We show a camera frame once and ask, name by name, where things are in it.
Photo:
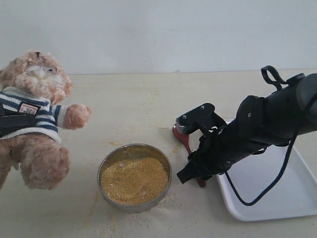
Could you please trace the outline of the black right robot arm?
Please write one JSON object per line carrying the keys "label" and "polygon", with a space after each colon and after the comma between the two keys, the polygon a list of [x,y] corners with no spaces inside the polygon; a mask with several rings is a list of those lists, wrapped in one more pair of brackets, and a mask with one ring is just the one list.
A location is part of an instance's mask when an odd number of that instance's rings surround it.
{"label": "black right robot arm", "polygon": [[317,92],[316,74],[298,74],[288,79],[287,84],[267,97],[247,96],[230,123],[215,113],[211,103],[178,117],[176,127],[181,134],[202,132],[198,149],[177,173],[179,180],[182,183],[195,178],[208,180],[269,146],[287,146],[294,134],[316,131],[317,103],[313,100]]}

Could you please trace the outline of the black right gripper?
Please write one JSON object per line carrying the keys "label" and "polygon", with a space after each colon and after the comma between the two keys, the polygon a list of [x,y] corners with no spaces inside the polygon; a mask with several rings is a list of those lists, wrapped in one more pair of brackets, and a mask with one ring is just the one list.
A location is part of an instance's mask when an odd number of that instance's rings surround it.
{"label": "black right gripper", "polygon": [[237,125],[230,123],[209,135],[199,139],[199,162],[191,159],[176,175],[182,184],[196,179],[198,184],[205,184],[217,174],[223,174],[240,160],[267,148],[266,143],[252,141],[238,135]]}

